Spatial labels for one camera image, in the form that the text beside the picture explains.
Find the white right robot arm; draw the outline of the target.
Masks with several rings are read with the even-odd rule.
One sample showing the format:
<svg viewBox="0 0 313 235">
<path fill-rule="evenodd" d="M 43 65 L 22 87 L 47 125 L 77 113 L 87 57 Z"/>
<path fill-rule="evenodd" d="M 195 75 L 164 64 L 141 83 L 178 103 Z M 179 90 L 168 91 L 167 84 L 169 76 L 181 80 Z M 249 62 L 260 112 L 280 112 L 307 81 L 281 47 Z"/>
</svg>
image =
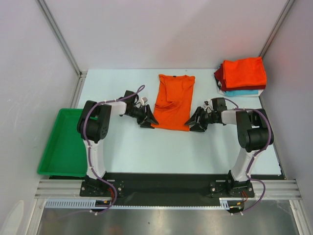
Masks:
<svg viewBox="0 0 313 235">
<path fill-rule="evenodd" d="M 259 156 L 273 144 L 274 136 L 264 109 L 228 109 L 227 98 L 213 98 L 197 107 L 194 114 L 184 124 L 192 132 L 205 132 L 210 124 L 232 124 L 237 128 L 240 152 L 236 163 L 228 173 L 229 182 L 225 190 L 230 196 L 238 196 L 243 184 L 250 182 L 251 171 Z"/>
</svg>

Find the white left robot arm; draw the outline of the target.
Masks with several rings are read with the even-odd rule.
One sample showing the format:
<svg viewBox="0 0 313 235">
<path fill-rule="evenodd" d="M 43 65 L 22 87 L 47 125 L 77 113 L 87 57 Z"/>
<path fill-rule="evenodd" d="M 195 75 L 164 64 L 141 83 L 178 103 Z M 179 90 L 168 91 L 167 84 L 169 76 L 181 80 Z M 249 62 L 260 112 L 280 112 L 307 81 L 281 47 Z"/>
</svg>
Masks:
<svg viewBox="0 0 313 235">
<path fill-rule="evenodd" d="M 129 90 L 117 100 L 86 101 L 77 124 L 77 132 L 86 148 L 86 177 L 94 180 L 91 190 L 96 195 L 104 195 L 108 190 L 108 183 L 101 178 L 106 174 L 103 140 L 108 134 L 111 117 L 129 116 L 135 118 L 141 128 L 152 128 L 153 124 L 158 125 L 158 121 L 146 102 L 147 98 L 140 98 L 137 92 Z"/>
</svg>

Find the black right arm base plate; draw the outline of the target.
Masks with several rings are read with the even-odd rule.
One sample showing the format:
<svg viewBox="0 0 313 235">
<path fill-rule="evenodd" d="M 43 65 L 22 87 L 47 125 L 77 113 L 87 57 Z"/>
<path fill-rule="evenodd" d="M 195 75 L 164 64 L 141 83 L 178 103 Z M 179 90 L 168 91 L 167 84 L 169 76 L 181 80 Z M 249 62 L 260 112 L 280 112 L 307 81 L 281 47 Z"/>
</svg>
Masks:
<svg viewBox="0 0 313 235">
<path fill-rule="evenodd" d="M 212 198 L 253 198 L 255 196 L 250 180 L 234 181 L 232 178 L 216 180 L 209 184 L 209 196 Z"/>
</svg>

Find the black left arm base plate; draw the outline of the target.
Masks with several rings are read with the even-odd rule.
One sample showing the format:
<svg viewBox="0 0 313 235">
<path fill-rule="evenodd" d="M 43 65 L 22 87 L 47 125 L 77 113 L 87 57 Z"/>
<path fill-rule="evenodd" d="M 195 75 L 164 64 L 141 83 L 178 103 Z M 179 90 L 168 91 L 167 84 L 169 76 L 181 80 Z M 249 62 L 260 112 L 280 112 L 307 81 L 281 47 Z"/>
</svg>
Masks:
<svg viewBox="0 0 313 235">
<path fill-rule="evenodd" d="M 103 177 L 103 180 L 106 180 L 112 184 L 117 192 L 117 197 L 124 196 L 124 182 L 115 179 L 107 179 L 106 175 Z M 81 197 L 109 197 L 115 196 L 112 186 L 100 181 L 99 179 L 93 179 L 89 176 L 85 176 L 81 183 L 80 193 Z"/>
</svg>

